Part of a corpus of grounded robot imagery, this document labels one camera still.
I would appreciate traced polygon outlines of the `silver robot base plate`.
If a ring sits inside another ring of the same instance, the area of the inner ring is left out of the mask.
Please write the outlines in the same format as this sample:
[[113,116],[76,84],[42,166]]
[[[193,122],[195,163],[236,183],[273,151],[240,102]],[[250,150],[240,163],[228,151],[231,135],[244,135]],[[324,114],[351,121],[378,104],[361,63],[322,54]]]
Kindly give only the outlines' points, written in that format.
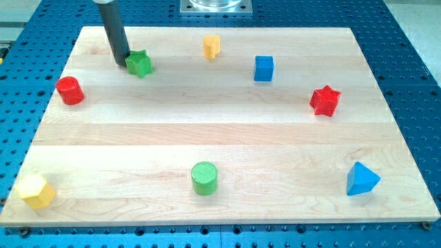
[[198,14],[251,14],[252,0],[180,0],[180,13]]

